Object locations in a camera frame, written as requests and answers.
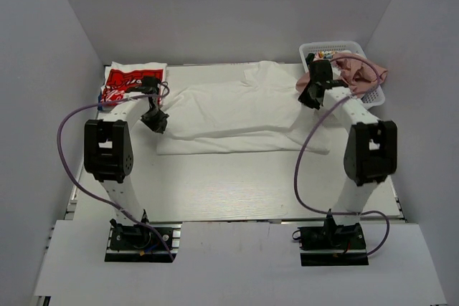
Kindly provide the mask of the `white t-shirt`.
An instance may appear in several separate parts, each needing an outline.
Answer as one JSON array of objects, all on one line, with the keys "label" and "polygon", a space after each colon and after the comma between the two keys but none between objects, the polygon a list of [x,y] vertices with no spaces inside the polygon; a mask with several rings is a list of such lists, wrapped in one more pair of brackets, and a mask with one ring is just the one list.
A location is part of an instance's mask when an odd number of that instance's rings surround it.
[{"label": "white t-shirt", "polygon": [[296,78],[262,61],[238,81],[193,85],[164,100],[159,155],[299,150],[318,119],[300,104]]}]

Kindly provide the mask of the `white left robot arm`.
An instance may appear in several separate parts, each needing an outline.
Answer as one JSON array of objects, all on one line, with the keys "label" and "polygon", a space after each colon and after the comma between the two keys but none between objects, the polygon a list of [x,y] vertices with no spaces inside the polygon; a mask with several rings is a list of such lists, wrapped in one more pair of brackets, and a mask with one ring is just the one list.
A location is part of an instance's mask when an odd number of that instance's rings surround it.
[{"label": "white left robot arm", "polygon": [[122,226],[148,223],[131,180],[131,129],[142,122],[151,132],[164,133],[169,116],[161,110],[160,101],[169,93],[167,82],[144,77],[140,84],[128,87],[121,98],[103,102],[101,107],[108,109],[103,118],[85,124],[85,170],[105,189],[115,207],[115,221]]}]

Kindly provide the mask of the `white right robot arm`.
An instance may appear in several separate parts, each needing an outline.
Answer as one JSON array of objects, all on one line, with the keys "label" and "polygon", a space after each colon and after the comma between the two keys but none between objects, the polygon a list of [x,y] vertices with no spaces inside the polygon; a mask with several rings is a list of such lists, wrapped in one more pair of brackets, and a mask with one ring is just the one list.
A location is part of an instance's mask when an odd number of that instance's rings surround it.
[{"label": "white right robot arm", "polygon": [[309,62],[309,82],[300,103],[334,115],[346,129],[346,180],[335,205],[328,211],[337,226],[359,223],[370,196],[397,169],[397,126],[372,115],[342,80],[333,78],[327,59]]}]

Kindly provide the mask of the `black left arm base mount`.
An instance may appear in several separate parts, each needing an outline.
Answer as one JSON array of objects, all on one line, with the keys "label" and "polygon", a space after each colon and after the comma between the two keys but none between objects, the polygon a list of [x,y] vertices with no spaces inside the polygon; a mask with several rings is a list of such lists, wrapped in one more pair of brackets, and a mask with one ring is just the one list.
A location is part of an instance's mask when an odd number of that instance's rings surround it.
[{"label": "black left arm base mount", "polygon": [[124,226],[111,221],[105,262],[112,263],[172,263],[163,242],[173,258],[179,249],[180,226],[155,226],[158,234],[150,229],[134,225]]}]

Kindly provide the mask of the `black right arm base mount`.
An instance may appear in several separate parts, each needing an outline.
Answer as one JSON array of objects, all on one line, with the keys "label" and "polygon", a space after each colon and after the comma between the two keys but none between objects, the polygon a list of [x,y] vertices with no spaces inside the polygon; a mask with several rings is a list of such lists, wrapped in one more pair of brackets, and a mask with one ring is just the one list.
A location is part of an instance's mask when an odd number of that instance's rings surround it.
[{"label": "black right arm base mount", "polygon": [[350,234],[328,238],[324,226],[302,226],[292,233],[299,243],[302,267],[346,267],[369,264],[360,224]]}]

